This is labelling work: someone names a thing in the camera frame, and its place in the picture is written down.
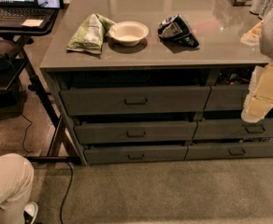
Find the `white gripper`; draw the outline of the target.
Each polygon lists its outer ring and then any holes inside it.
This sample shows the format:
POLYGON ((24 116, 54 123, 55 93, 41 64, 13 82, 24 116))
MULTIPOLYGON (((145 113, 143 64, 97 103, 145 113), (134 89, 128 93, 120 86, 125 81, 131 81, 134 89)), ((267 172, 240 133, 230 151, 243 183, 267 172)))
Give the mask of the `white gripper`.
POLYGON ((265 68, 256 66, 251 74, 249 92, 243 104, 241 118, 248 123, 257 123, 264 119, 266 114, 273 108, 273 62, 265 68), (262 98, 258 100, 251 95, 262 98))

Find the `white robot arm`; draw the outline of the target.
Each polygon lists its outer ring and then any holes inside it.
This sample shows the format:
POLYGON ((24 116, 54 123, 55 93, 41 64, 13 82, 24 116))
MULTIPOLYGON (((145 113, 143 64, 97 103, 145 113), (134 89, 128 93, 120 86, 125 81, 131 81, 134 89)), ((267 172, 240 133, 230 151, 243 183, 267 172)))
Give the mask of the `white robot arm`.
POLYGON ((266 14, 259 38, 260 52, 271 59, 265 67, 256 66, 251 74, 241 118, 257 123, 273 108, 273 8, 266 14))

